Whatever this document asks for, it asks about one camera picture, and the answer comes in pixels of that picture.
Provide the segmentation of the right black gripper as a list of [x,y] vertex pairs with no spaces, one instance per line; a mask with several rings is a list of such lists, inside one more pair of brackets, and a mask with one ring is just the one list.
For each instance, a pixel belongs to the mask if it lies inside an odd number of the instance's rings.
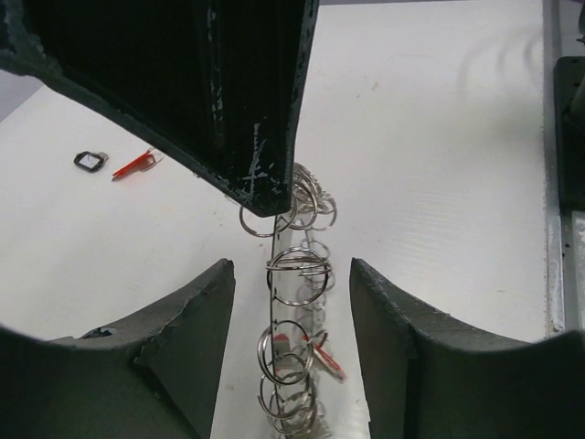
[[1,67],[32,76],[271,217],[292,205],[315,1],[4,1]]

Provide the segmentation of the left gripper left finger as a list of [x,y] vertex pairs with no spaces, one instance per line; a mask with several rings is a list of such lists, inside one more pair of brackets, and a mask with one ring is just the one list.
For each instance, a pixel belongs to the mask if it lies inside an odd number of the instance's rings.
[[207,438],[235,294],[222,259],[83,337],[1,331],[4,438]]

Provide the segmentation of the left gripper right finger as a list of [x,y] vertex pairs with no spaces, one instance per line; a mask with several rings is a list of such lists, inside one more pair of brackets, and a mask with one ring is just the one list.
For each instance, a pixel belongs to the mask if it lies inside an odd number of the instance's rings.
[[581,438],[584,334],[526,343],[473,327],[363,260],[350,303],[374,438]]

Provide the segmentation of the red key tag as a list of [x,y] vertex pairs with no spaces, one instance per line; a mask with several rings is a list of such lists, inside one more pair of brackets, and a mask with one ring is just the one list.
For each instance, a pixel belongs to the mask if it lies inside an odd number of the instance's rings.
[[127,163],[112,174],[112,182],[125,179],[137,172],[146,172],[164,159],[164,155],[153,147],[147,149],[134,160]]

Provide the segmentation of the metal disc with key rings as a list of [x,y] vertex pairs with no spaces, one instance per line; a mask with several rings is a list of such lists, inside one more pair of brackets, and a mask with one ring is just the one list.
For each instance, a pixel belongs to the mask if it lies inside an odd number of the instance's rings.
[[269,324],[256,347],[261,370],[258,402],[271,428],[272,438],[329,438],[331,429],[319,396],[321,370],[312,368],[303,380],[281,385],[272,376],[271,340],[286,334],[291,347],[301,337],[311,339],[324,330],[328,292],[335,286],[328,247],[317,234],[333,227],[337,219],[335,199],[303,165],[293,168],[292,206],[275,216],[271,231],[261,232],[239,211],[239,223],[249,235],[271,240],[271,256],[265,264]]

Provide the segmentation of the red handled key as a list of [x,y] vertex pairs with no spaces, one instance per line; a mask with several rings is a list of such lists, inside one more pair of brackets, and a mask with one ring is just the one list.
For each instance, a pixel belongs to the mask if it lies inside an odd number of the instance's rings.
[[339,363],[326,351],[324,344],[328,333],[324,330],[312,338],[302,336],[301,344],[291,347],[286,334],[280,333],[271,340],[272,347],[272,376],[281,385],[291,385],[303,380],[317,368],[329,374],[338,382],[344,382],[346,375]]

